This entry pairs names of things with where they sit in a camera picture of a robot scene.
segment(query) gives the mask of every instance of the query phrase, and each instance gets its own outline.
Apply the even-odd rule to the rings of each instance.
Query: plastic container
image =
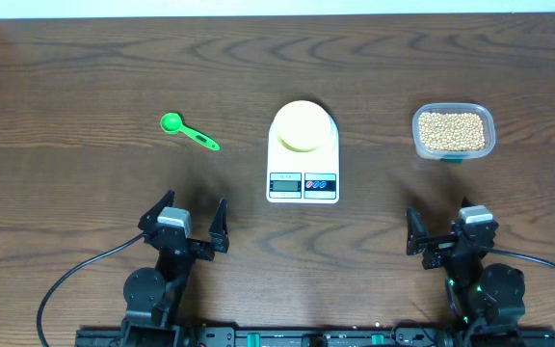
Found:
[[[419,118],[424,112],[436,112],[440,114],[472,113],[478,115],[483,121],[483,135],[486,143],[485,148],[475,151],[445,151],[425,147],[425,145],[421,142],[421,134],[419,133]],[[459,102],[439,102],[427,104],[421,107],[414,114],[414,117],[412,117],[412,138],[414,139],[416,153],[419,154],[421,158],[435,160],[481,158],[488,155],[496,145],[496,131],[493,127],[493,118],[491,117],[491,113],[481,105]]]

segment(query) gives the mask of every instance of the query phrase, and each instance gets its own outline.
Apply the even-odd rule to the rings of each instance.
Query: white wall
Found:
[[[0,19],[541,12],[555,0],[0,0]]]

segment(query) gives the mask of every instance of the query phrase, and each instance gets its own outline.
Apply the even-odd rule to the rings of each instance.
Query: white kitchen scale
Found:
[[[267,200],[339,200],[339,134],[319,105],[294,101],[277,112],[269,129]]]

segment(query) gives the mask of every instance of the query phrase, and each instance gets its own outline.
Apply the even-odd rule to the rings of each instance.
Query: wooden table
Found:
[[[295,99],[340,129],[337,205],[265,200],[267,132]],[[420,159],[429,102],[493,114],[490,156]],[[180,111],[222,146],[165,135]],[[240,326],[372,327],[448,317],[442,270],[405,256],[407,206],[448,232],[467,195],[501,225],[497,248],[555,261],[555,14],[0,20],[0,346],[38,344],[47,289],[139,231],[168,190],[206,237],[227,197],[231,247],[200,262],[185,315]],[[44,314],[54,346],[116,326],[136,244],[72,276]],[[523,325],[555,328],[555,272],[525,273]]]

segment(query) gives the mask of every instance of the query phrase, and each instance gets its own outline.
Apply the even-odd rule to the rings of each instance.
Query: green measuring spoon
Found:
[[[167,134],[174,135],[181,131],[182,133],[188,135],[190,139],[211,150],[220,150],[220,145],[211,140],[210,137],[183,125],[183,120],[177,113],[167,113],[164,115],[162,120],[160,120],[160,125],[162,126],[162,130],[164,130]]]

